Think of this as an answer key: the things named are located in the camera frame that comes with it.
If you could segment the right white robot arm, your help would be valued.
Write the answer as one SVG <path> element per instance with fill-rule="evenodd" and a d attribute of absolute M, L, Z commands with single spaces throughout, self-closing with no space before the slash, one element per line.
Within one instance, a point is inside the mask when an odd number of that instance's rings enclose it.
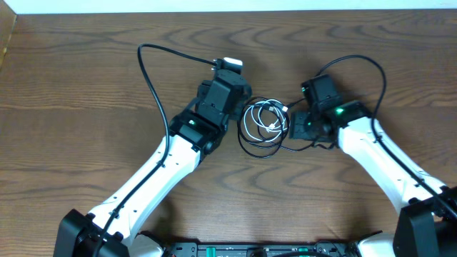
<path fill-rule="evenodd" d="M 455 256 L 456 188 L 410 159 L 360 101 L 343 102 L 329 75 L 303 82 L 301 91 L 308 110 L 292 113 L 290 137 L 341 149 L 366 170 L 398 214 L 395 233 L 357 240 L 347 256 Z"/>

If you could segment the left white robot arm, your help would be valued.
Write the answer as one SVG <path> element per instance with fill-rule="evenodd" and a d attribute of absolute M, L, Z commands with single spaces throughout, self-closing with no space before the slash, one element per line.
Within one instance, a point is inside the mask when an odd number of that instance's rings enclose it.
<path fill-rule="evenodd" d="M 219 69 L 169 124 L 149 160 L 112 196 L 59 224 L 55 256 L 129 256 L 135 237 L 169 191 L 216 150 L 229 120 L 251 96 L 240 71 Z"/>

